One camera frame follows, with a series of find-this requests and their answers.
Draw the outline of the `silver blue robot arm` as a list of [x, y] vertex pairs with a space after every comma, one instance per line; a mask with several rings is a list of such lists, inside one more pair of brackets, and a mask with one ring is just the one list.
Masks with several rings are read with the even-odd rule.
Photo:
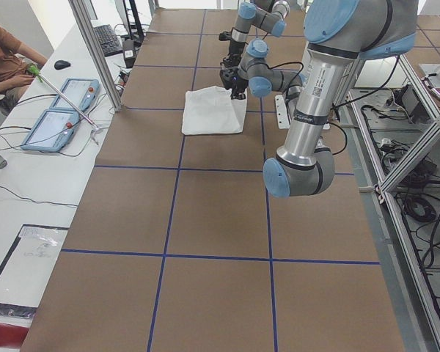
[[304, 75], [270, 68], [268, 46], [248, 40], [257, 27], [279, 37], [288, 1], [242, 3], [224, 60], [233, 69], [227, 84], [234, 93], [256, 97], [282, 92], [291, 119], [285, 143], [263, 166], [268, 192], [275, 197], [314, 195], [334, 178], [334, 158], [321, 134], [346, 67], [356, 61], [404, 54], [415, 43], [416, 1], [314, 1], [304, 19], [310, 61]]
[[281, 37], [285, 19], [290, 13], [291, 1], [250, 1], [238, 7], [235, 25], [230, 31], [219, 34], [220, 41], [228, 41], [228, 55], [223, 58], [225, 68], [238, 66], [252, 26], [262, 29], [266, 34]]

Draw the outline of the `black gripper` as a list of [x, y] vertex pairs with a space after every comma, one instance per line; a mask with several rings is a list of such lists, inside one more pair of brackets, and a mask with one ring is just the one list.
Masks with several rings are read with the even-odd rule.
[[238, 42], [231, 39], [229, 44], [229, 52], [225, 57], [225, 62], [240, 62], [245, 44], [245, 42]]
[[244, 100], [246, 99], [246, 89], [248, 87], [248, 81], [239, 77], [239, 76], [233, 76], [231, 78], [231, 84], [232, 84], [232, 99], [239, 99]]

